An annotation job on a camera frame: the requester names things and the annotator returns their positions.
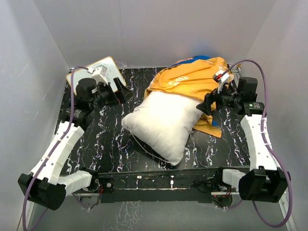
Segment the orange and blue pillowcase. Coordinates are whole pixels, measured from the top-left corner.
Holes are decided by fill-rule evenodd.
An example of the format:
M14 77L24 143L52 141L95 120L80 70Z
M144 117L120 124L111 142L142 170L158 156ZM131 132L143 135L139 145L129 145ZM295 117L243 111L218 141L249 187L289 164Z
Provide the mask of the orange and blue pillowcase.
M227 70L227 62L221 57L207 58L195 56L179 60L173 66L166 67L156 74L144 92L146 99L150 93L158 91L178 94L201 103L207 93L218 87L213 75ZM205 115L193 106L188 112L192 120L191 128L220 138L221 129L211 115Z

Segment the white pillow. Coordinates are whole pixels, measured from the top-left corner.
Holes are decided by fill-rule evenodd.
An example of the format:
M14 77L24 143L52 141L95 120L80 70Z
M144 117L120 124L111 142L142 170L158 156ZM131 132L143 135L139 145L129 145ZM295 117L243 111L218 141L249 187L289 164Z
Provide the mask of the white pillow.
M196 108L199 103L191 97L153 91L121 125L175 166L183 159L189 134L203 114Z

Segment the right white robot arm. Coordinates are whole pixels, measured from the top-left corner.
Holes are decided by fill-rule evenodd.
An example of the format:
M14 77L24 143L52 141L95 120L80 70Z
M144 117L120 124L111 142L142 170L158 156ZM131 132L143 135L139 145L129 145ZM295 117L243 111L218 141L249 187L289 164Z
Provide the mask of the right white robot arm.
M243 118L240 122L244 130L250 155L250 171L243 173L232 168L220 167L216 173L215 187L225 191L232 187L243 200L276 203L287 188L286 176L280 165L268 151L268 141L263 141L265 126L261 125L265 106L257 102L257 79L243 77L238 86L228 85L227 75L216 74L213 79L219 86L207 93L197 109L206 115L212 114L211 105L216 109L230 107Z

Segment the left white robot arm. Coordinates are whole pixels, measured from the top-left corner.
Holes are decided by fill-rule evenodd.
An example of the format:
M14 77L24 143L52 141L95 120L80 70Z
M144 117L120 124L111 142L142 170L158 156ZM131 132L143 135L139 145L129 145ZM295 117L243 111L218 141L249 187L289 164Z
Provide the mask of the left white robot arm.
M110 82L96 82L92 78L78 82L76 90L71 92L66 120L59 123L45 154L29 174L21 174L18 179L26 200L56 210L68 195L82 189L94 192L99 188L100 181L93 170L82 168L64 177L60 173L95 113L105 106L124 104L132 98L133 93L119 78L114 78L114 83L115 90Z

